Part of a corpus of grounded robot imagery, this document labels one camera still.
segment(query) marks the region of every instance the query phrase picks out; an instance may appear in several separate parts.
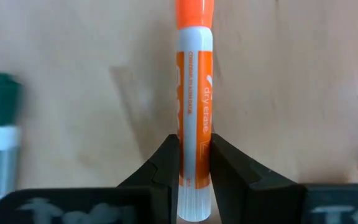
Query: green marker cap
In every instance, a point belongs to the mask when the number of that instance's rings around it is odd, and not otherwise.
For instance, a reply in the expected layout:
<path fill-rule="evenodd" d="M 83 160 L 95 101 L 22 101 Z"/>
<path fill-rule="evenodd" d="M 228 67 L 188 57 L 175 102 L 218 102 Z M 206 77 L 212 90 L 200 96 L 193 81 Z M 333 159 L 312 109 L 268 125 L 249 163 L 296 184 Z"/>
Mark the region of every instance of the green marker cap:
<path fill-rule="evenodd" d="M 15 123 L 21 92 L 22 85 L 12 75 L 0 72 L 0 126 Z"/>

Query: orange marker cap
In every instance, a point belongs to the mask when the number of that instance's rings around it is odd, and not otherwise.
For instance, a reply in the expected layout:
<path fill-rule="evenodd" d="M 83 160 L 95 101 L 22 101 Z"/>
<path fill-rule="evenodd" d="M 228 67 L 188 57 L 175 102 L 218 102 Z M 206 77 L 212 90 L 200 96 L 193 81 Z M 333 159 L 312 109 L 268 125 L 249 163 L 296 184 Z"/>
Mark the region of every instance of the orange marker cap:
<path fill-rule="evenodd" d="M 189 26 L 212 28 L 214 0 L 176 0 L 177 29 Z"/>

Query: orange label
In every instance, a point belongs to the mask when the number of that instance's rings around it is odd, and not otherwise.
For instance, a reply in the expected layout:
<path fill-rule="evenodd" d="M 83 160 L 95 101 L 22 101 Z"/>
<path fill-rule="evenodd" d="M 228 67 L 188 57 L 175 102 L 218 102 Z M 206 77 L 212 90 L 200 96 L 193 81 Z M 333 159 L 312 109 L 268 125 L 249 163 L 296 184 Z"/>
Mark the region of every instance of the orange label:
<path fill-rule="evenodd" d="M 183 97 L 185 82 L 185 53 L 177 53 L 177 122 L 178 138 L 180 142 L 180 176 L 179 184 L 183 186 L 184 151 L 183 151 Z"/>
<path fill-rule="evenodd" d="M 212 58 L 212 52 L 198 52 L 196 189 L 209 185 L 209 144 L 212 129 Z"/>

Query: wooden surface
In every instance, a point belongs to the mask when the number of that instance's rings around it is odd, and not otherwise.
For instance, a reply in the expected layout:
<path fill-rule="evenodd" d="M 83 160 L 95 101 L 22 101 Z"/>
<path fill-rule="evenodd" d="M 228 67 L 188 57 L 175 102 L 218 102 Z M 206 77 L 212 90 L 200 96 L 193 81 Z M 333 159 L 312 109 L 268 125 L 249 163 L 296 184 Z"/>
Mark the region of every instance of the wooden surface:
<path fill-rule="evenodd" d="M 358 182 L 358 0 L 216 0 L 213 32 L 215 131 L 293 180 Z M 175 40 L 174 0 L 0 0 L 19 188 L 133 173 L 176 129 Z"/>

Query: white marker barrel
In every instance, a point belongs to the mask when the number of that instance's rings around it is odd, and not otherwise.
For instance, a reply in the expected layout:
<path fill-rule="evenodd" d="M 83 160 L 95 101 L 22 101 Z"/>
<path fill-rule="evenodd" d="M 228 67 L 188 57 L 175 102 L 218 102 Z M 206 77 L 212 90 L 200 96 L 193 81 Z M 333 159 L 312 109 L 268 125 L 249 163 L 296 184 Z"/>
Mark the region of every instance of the white marker barrel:
<path fill-rule="evenodd" d="M 178 136 L 182 153 L 178 215 L 189 222 L 199 222 L 211 214 L 211 30 L 205 26 L 181 29 L 177 49 Z"/>

